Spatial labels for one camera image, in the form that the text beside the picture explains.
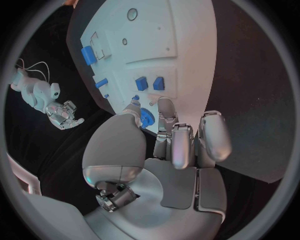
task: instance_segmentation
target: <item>blue switch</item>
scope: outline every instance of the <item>blue switch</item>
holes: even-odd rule
[[[135,83],[139,91],[144,91],[148,88],[148,83],[145,76],[142,76],[139,79],[135,80]]]
[[[86,46],[83,49],[81,49],[81,53],[82,53],[84,60],[88,66],[97,62],[97,59],[94,55],[94,52],[93,52],[93,49],[91,46]]]
[[[158,77],[153,83],[154,90],[165,90],[165,82],[163,77]]]
[[[108,83],[109,83],[109,81],[108,81],[106,78],[104,78],[103,80],[97,82],[97,83],[95,84],[95,86],[96,86],[96,88],[98,89],[98,88],[100,88],[100,87],[102,87],[103,85],[108,84]]]

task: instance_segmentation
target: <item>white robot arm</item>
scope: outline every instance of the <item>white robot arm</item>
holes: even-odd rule
[[[25,69],[18,68],[10,87],[21,92],[23,100],[32,108],[47,114],[50,122],[60,130],[70,129],[84,122],[83,118],[75,120],[76,106],[71,101],[64,104],[55,101],[60,96],[58,83],[50,85],[46,81],[28,77]]]

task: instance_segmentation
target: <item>black background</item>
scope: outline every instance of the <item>black background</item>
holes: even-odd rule
[[[260,7],[263,7],[263,9],[268,8],[267,14],[271,16],[271,19],[276,22],[277,26],[280,26],[280,29],[284,32],[285,38],[290,42],[290,46],[292,46],[292,53],[298,60],[299,57],[297,55],[299,52],[299,45],[297,43],[300,43],[298,27],[298,23],[300,22],[299,1],[263,0],[253,2]],[[30,14],[33,14],[42,3],[42,1],[6,1],[3,3],[0,36],[1,43],[12,43],[14,38],[8,39],[8,34],[26,24],[27,20],[24,18],[25,12],[31,9]],[[263,239],[273,239],[274,237],[279,236],[293,238],[298,235],[297,219],[299,215],[299,202],[300,194],[297,193],[286,213]],[[33,239],[31,231],[28,230],[18,218],[17,214],[6,200],[3,191],[0,193],[0,236],[2,239]]]

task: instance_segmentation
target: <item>circular hole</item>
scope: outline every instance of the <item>circular hole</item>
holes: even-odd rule
[[[131,8],[127,13],[127,18],[129,21],[133,21],[138,16],[138,11],[135,8]]]

